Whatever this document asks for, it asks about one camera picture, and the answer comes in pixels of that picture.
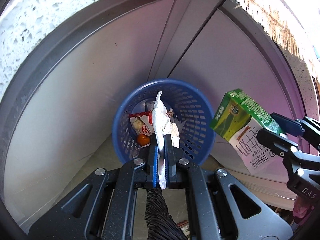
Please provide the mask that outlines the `pink checked fringed cloth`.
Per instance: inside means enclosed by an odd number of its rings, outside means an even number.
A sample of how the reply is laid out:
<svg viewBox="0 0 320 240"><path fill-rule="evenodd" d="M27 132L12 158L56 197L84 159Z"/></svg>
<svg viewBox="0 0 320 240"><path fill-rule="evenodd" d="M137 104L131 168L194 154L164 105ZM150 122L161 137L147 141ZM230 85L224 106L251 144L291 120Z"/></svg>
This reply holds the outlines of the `pink checked fringed cloth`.
<svg viewBox="0 0 320 240"><path fill-rule="evenodd" d="M311 41L293 13L281 0L234 0L255 22L259 23L281 49L306 64L310 74L319 81L319 61Z"/></svg>

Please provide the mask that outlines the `green white milk carton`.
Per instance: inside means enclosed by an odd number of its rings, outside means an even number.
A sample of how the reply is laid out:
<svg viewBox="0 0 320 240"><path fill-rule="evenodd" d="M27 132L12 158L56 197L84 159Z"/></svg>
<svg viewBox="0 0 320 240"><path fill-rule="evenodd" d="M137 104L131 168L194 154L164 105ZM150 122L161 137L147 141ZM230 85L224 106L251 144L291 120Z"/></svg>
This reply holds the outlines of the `green white milk carton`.
<svg viewBox="0 0 320 240"><path fill-rule="evenodd" d="M258 142L258 132L265 128L285 135L274 118L241 89L224 95L210 127L235 149L250 174L264 170L276 156Z"/></svg>

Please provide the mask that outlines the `white tissue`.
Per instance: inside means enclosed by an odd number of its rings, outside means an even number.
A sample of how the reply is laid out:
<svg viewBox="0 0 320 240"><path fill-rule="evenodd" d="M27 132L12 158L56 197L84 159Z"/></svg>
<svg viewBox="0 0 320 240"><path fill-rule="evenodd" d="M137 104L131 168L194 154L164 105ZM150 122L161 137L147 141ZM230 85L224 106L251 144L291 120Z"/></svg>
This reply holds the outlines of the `white tissue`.
<svg viewBox="0 0 320 240"><path fill-rule="evenodd" d="M171 135L174 147L180 147L180 133L176 123L171 122L167 115L167 108L161 100L162 91L157 92L152 110L152 124L158 145L158 177L159 187L167 188L165 177L164 135Z"/></svg>

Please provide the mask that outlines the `orange peel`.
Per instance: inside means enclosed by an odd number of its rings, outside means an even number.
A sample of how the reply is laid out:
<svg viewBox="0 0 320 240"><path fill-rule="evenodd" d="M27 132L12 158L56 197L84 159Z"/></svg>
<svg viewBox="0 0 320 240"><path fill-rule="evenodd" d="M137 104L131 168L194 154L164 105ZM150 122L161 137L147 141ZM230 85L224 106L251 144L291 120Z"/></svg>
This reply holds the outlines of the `orange peel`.
<svg viewBox="0 0 320 240"><path fill-rule="evenodd" d="M136 137L136 142L140 146L145 146L150 143L150 137L144 134L139 134Z"/></svg>

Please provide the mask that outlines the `red paper snack box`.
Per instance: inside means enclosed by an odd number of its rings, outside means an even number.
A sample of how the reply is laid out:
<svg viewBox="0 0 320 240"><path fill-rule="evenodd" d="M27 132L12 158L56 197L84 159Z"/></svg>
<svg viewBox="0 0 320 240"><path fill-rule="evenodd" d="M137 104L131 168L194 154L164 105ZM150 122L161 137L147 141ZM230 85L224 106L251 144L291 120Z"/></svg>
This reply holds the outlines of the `red paper snack box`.
<svg viewBox="0 0 320 240"><path fill-rule="evenodd" d="M136 134L151 136L154 133L152 124L152 111L129 115L129 121Z"/></svg>

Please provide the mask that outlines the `blue plastic trash basket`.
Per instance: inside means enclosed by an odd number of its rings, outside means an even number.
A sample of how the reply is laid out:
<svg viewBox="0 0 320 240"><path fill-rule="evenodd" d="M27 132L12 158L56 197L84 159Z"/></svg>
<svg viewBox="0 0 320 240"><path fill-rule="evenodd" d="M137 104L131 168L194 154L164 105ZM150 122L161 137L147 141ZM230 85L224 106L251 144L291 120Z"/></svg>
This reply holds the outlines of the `blue plastic trash basket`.
<svg viewBox="0 0 320 240"><path fill-rule="evenodd" d="M215 132L209 126L213 117L210 102L194 86L175 79L151 81L120 104L112 127L114 150L126 163L136 155L140 133L171 133L184 156L201 165L213 148Z"/></svg>

